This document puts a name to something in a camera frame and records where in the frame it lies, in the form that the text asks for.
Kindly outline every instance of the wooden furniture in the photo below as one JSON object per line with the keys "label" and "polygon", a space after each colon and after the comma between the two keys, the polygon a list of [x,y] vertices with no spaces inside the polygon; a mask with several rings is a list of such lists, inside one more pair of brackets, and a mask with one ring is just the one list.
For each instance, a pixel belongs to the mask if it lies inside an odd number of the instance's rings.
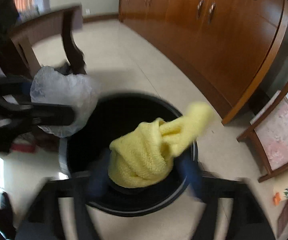
{"label": "wooden furniture", "polygon": [[286,0],[120,0],[119,19],[199,88],[226,124],[268,72],[288,24]]}
{"label": "wooden furniture", "polygon": [[13,27],[8,32],[8,40],[0,49],[0,67],[3,72],[6,75],[24,75],[32,78],[40,69],[32,46],[45,38],[61,34],[73,73],[86,74],[84,55],[72,36],[74,21],[80,21],[82,24],[80,5],[52,11]]}
{"label": "wooden furniture", "polygon": [[269,114],[276,108],[276,106],[284,99],[286,94],[288,93],[288,82],[285,84],[277,98],[273,101],[273,103],[264,111],[264,113],[252,124],[250,125],[242,134],[237,137],[237,140],[240,142],[246,138],[249,138],[253,143],[257,153],[259,154],[260,158],[262,159],[263,165],[267,172],[267,175],[264,175],[258,179],[259,182],[265,181],[272,177],[275,177],[282,172],[288,170],[288,163],[284,164],[283,166],[272,170],[269,160],[265,154],[265,151],[262,147],[262,144],[254,131],[254,129],[265,119],[269,116]]}

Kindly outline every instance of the black bucket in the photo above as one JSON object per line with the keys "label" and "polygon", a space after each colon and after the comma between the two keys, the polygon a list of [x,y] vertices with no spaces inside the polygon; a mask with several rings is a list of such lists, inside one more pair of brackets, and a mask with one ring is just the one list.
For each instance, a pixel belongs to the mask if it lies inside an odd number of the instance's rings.
{"label": "black bucket", "polygon": [[[169,103],[140,93],[120,93],[99,100],[86,126],[60,145],[60,162],[68,174],[85,171],[98,159],[111,141],[131,131],[141,122],[152,122],[161,117],[172,121],[181,113]],[[197,160],[194,142],[183,154]],[[181,179],[175,168],[161,182],[144,188],[138,194],[124,194],[114,187],[96,202],[89,205],[106,213],[122,217],[146,215],[168,206],[186,189],[188,182]]]}

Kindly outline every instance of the plastic bag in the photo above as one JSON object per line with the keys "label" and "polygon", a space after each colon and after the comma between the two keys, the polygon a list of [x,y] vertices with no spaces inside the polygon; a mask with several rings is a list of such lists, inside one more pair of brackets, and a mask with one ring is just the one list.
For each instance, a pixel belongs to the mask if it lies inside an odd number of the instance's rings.
{"label": "plastic bag", "polygon": [[45,132],[58,137],[68,137],[82,129],[94,111],[98,93],[94,80],[87,75],[67,76],[50,66],[43,66],[31,84],[31,101],[72,106],[75,121],[68,126],[40,126]]}

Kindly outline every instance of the orange object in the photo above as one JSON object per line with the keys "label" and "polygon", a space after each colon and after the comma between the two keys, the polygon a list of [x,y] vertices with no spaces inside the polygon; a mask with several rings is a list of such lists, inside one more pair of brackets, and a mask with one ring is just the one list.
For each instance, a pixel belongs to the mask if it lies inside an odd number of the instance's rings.
{"label": "orange object", "polygon": [[282,200],[282,199],[281,199],[281,197],[280,197],[280,193],[279,193],[279,192],[276,193],[275,196],[273,197],[274,205],[277,206],[277,205],[280,203],[281,200]]}

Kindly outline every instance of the tile floor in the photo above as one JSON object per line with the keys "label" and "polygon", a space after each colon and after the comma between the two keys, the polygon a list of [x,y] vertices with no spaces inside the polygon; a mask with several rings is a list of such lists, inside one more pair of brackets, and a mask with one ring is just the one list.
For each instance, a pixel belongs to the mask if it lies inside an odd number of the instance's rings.
{"label": "tile floor", "polygon": [[[87,73],[98,81],[102,93],[142,91],[166,99],[182,112],[190,102],[208,102],[171,61],[116,20],[84,25],[82,31],[74,34],[74,39],[85,54]],[[34,51],[43,65],[56,66],[65,59],[60,36],[37,44]],[[275,231],[282,205],[275,207],[272,203],[274,179],[257,182],[261,173],[256,159],[245,143],[235,139],[250,119],[251,115],[245,113],[224,127],[216,114],[206,134],[198,139],[199,160],[207,170],[222,178],[248,178]],[[4,174],[7,174],[4,189],[11,195],[19,221],[43,178],[61,176],[57,154],[40,151],[36,155],[12,153],[1,157]],[[62,199],[60,205],[67,239],[76,239],[72,223],[73,202],[69,198]],[[190,239],[203,207],[204,204],[194,200],[186,190],[170,206],[144,217],[120,218],[98,210],[92,210],[92,216],[105,240],[186,240]],[[223,200],[219,207],[216,240],[225,238],[230,209],[231,202]]]}

